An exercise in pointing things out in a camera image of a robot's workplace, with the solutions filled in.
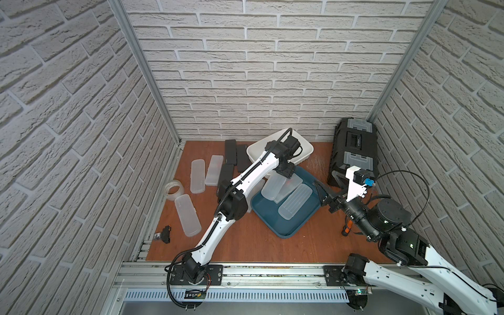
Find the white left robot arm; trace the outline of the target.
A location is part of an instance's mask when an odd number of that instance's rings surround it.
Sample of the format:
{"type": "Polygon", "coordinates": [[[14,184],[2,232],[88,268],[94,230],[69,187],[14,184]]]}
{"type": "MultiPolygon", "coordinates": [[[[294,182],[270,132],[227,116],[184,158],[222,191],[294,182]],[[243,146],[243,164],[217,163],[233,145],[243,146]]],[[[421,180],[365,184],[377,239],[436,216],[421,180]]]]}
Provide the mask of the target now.
{"type": "Polygon", "coordinates": [[[198,245],[179,254],[181,265],[192,283],[198,283],[206,275],[206,266],[219,242],[227,230],[246,214],[247,197],[252,188],[271,171],[278,171],[285,177],[292,175],[295,165],[290,160],[294,156],[295,151],[289,149],[264,151],[244,173],[224,187],[214,218],[198,245]]]}

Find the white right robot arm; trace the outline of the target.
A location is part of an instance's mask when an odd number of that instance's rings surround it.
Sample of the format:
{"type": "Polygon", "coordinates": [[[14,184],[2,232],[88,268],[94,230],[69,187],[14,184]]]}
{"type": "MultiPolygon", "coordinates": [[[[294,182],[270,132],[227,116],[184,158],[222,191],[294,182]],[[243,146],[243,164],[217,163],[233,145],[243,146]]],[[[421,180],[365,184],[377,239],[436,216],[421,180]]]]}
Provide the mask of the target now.
{"type": "Polygon", "coordinates": [[[336,193],[320,181],[314,185],[322,206],[329,206],[332,213],[342,210],[384,256],[422,277],[411,278],[352,253],[341,269],[341,285],[381,287],[435,314],[497,314],[503,308],[501,288],[480,285],[456,269],[424,237],[407,228],[410,213],[389,196],[368,209],[360,199],[348,200],[344,192],[336,193]]]}

